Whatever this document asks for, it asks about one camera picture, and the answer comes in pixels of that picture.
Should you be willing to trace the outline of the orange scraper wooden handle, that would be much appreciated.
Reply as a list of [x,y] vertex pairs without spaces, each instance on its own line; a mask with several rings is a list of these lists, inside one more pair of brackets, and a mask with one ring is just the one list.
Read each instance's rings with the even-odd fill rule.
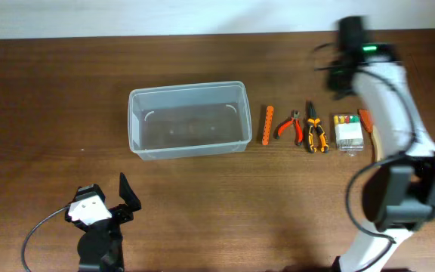
[[362,126],[371,138],[372,146],[374,147],[375,161],[381,161],[384,158],[382,142],[378,133],[378,129],[376,128],[374,120],[372,118],[372,114],[365,109],[358,109],[358,114]]

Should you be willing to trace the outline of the clear plastic storage container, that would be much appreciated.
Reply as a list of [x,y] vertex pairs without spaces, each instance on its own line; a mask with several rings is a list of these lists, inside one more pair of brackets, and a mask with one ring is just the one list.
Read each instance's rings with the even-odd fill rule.
[[252,139],[251,112],[240,81],[134,89],[128,142],[142,160],[238,153]]

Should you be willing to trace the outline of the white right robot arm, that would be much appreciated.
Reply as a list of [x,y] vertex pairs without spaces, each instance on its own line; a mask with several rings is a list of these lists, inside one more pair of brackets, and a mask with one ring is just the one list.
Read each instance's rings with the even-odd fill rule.
[[328,84],[338,97],[355,94],[368,107],[378,130],[382,158],[360,169],[375,173],[362,189],[363,222],[355,240],[335,258],[333,271],[383,271],[392,254],[435,219],[435,143],[409,91],[406,68],[390,43],[373,42],[363,17],[338,21],[338,59]]

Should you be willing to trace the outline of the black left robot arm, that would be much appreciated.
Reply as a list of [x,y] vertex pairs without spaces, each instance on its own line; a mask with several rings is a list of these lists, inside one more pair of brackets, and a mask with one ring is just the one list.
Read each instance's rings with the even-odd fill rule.
[[77,245],[79,271],[123,271],[121,225],[134,220],[141,202],[124,174],[119,176],[119,196],[123,204],[108,209],[97,184],[80,187],[69,204],[65,220],[84,234]]

